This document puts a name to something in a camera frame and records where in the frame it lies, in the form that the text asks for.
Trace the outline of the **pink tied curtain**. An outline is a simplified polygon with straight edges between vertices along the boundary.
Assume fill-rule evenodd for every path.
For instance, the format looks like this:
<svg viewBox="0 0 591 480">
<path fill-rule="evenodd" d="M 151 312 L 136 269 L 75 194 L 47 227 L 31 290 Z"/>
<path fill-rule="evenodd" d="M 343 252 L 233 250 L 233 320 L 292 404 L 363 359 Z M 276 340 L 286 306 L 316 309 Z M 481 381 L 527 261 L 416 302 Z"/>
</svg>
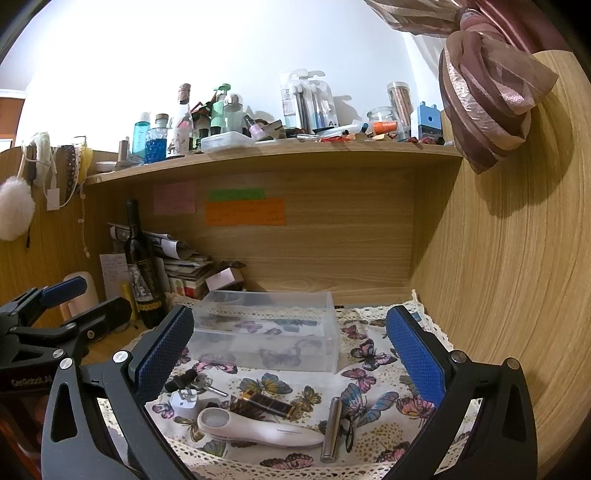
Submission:
<svg viewBox="0 0 591 480">
<path fill-rule="evenodd" d="M 439 83 L 458 150 L 481 174 L 522 146 L 558 75 L 535 58 L 565 50 L 532 1 L 370 1 L 391 28 L 442 37 Z"/>
</svg>

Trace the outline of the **blue liquid bottle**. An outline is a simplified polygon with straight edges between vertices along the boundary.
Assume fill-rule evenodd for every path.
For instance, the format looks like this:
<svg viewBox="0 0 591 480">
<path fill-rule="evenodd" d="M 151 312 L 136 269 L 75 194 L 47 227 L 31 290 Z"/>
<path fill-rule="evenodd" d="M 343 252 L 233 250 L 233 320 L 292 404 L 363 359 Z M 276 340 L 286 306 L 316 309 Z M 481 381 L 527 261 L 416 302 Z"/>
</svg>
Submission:
<svg viewBox="0 0 591 480">
<path fill-rule="evenodd" d="M 167 114 L 157 114 L 153 127 L 147 131 L 145 137 L 145 163 L 152 164 L 166 159 L 168 120 Z"/>
</svg>

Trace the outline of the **green sticky note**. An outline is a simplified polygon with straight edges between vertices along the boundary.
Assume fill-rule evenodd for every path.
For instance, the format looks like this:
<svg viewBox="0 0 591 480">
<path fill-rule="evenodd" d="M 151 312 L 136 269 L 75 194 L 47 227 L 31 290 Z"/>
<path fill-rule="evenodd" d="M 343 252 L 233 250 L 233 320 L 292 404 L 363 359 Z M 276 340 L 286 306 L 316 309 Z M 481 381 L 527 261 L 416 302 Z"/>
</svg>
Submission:
<svg viewBox="0 0 591 480">
<path fill-rule="evenodd" d="M 217 189 L 208 192 L 209 202 L 250 201 L 266 199 L 263 188 Z"/>
</svg>

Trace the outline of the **blue plastic box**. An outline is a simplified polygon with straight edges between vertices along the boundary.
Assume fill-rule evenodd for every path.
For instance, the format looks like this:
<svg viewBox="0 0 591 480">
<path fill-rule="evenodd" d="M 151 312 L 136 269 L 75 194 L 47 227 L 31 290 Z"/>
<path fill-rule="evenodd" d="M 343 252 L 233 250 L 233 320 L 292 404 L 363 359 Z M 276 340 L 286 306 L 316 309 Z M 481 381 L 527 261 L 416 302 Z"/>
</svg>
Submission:
<svg viewBox="0 0 591 480">
<path fill-rule="evenodd" d="M 429 106 L 422 101 L 417 107 L 417 132 L 420 140 L 438 142 L 443 137 L 441 112 L 436 105 Z"/>
</svg>

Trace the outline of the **silver metal cylinder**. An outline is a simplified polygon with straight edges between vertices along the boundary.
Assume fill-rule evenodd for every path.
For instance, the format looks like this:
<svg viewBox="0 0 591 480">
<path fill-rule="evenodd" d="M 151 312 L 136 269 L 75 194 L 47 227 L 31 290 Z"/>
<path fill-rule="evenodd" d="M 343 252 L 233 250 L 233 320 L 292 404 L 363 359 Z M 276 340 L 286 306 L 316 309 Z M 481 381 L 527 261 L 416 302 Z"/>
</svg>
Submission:
<svg viewBox="0 0 591 480">
<path fill-rule="evenodd" d="M 339 397 L 332 398 L 329 407 L 329 419 L 325 425 L 325 439 L 322 444 L 320 460 L 322 463 L 335 462 L 337 457 L 339 432 L 341 432 L 342 400 Z"/>
</svg>

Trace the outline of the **dark wine bottle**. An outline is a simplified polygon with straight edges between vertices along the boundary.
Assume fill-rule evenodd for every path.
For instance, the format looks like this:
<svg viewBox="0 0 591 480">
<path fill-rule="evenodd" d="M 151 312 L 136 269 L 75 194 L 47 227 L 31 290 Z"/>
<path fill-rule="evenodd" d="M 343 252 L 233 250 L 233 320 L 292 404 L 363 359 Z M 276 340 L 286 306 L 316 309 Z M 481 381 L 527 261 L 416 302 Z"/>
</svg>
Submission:
<svg viewBox="0 0 591 480">
<path fill-rule="evenodd" d="M 167 308 L 152 242 L 144 233 L 135 199 L 125 203 L 129 236 L 124 252 L 130 275 L 131 290 L 140 319 L 148 329 L 153 329 L 164 319 Z"/>
</svg>

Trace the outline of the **stack of books and papers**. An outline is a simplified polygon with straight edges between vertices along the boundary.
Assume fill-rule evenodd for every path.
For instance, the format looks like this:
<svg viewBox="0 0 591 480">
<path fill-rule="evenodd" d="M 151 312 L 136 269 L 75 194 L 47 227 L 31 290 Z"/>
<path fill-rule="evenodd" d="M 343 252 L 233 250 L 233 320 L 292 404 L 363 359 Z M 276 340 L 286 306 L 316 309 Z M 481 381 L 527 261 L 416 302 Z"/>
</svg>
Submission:
<svg viewBox="0 0 591 480">
<path fill-rule="evenodd" d="M 211 258 L 197 255 L 181 241 L 171 239 L 168 234 L 144 233 L 152 242 L 163 292 L 174 293 L 192 299 L 199 298 L 204 293 L 205 279 L 211 275 L 214 267 Z M 121 283 L 126 282 L 129 286 L 128 293 L 133 298 L 124 252 L 124 244 L 129 236 L 129 227 L 111 224 L 109 234 L 112 240 L 123 250 L 122 254 L 100 255 L 105 293 L 108 299 L 113 298 L 115 292 L 123 292 Z"/>
</svg>

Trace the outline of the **white handheld magnifier device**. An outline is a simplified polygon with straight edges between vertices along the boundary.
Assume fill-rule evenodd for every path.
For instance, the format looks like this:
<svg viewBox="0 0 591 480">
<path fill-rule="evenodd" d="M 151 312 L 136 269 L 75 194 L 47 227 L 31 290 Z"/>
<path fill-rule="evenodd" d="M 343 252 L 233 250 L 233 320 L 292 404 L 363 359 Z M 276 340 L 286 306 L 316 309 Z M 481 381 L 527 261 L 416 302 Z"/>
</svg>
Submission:
<svg viewBox="0 0 591 480">
<path fill-rule="evenodd" d="M 226 442 L 252 442 L 281 448 L 307 448 L 322 445 L 322 433 L 297 425 L 250 419 L 235 412 L 207 407 L 197 416 L 199 430 Z"/>
</svg>

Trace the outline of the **orange capped tube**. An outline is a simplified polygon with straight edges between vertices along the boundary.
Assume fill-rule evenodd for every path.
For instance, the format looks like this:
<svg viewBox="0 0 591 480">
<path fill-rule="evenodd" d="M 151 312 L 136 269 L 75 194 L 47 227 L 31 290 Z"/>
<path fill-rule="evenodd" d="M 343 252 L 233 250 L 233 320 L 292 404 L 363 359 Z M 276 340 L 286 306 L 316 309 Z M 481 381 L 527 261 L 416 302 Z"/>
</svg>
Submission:
<svg viewBox="0 0 591 480">
<path fill-rule="evenodd" d="M 387 120 L 387 121 L 372 121 L 363 123 L 361 132 L 367 135 L 383 135 L 391 132 L 398 131 L 398 122 Z"/>
</svg>

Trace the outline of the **pink sticky note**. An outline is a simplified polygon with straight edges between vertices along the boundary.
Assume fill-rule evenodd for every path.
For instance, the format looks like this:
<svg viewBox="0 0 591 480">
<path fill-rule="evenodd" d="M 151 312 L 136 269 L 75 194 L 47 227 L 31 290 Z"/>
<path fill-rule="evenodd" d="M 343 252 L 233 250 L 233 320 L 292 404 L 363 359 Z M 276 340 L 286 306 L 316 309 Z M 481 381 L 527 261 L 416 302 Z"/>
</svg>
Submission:
<svg viewBox="0 0 591 480">
<path fill-rule="evenodd" d="M 192 181 L 156 185 L 153 187 L 153 213 L 159 216 L 194 214 L 195 191 Z"/>
</svg>

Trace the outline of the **white fluffy pompom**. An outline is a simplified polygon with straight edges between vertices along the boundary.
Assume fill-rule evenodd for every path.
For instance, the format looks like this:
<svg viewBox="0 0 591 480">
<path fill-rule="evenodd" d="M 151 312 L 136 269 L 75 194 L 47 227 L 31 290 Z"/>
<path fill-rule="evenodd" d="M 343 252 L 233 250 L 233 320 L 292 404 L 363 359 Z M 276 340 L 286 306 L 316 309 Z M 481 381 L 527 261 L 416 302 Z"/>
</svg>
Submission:
<svg viewBox="0 0 591 480">
<path fill-rule="evenodd" d="M 22 178 L 11 176 L 1 185 L 0 238 L 14 241 L 30 227 L 35 213 L 31 187 Z"/>
</svg>

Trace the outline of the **clear lidded container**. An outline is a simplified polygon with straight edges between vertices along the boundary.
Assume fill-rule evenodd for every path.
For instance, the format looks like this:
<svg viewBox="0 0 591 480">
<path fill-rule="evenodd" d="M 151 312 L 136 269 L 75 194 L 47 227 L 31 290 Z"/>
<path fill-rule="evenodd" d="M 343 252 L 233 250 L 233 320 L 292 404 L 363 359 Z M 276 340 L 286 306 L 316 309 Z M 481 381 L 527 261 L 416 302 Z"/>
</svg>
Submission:
<svg viewBox="0 0 591 480">
<path fill-rule="evenodd" d="M 249 136 L 235 131 L 224 132 L 203 138 L 200 141 L 200 150 L 204 153 L 235 148 L 249 148 L 256 144 Z"/>
</svg>

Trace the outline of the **packaged toothbrush set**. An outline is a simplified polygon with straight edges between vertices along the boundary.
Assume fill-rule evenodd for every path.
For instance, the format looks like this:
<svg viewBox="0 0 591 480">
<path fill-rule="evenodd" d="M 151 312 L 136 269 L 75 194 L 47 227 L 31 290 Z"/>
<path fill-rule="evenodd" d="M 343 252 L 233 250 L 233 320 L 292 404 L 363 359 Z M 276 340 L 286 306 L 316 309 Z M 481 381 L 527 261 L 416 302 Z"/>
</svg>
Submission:
<svg viewBox="0 0 591 480">
<path fill-rule="evenodd" d="M 319 70 L 290 73 L 287 88 L 281 91 L 284 127 L 315 133 L 339 126 L 334 96 L 324 77 Z"/>
</svg>

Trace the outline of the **tortoiseshell gold hair clip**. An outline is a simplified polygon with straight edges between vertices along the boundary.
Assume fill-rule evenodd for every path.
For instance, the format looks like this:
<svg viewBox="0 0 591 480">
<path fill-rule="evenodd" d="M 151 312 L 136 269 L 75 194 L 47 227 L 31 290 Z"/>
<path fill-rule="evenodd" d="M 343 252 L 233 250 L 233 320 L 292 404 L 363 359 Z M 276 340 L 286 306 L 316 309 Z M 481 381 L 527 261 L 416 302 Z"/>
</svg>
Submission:
<svg viewBox="0 0 591 480">
<path fill-rule="evenodd" d="M 297 406 L 270 398 L 253 390 L 242 392 L 230 400 L 229 410 L 250 419 L 260 420 L 270 414 L 286 420 L 297 416 Z"/>
</svg>

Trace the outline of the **teal pump bottle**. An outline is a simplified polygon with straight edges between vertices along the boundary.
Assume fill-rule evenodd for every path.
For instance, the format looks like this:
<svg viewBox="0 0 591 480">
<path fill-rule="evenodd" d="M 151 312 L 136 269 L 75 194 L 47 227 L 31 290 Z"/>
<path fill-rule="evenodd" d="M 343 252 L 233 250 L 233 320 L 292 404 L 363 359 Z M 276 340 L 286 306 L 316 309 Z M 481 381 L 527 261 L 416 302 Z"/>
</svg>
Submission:
<svg viewBox="0 0 591 480">
<path fill-rule="evenodd" d="M 209 127 L 211 135 L 221 134 L 222 132 L 224 125 L 224 101 L 229 90 L 230 85 L 223 83 L 214 92 L 211 100 L 211 127 Z"/>
</svg>

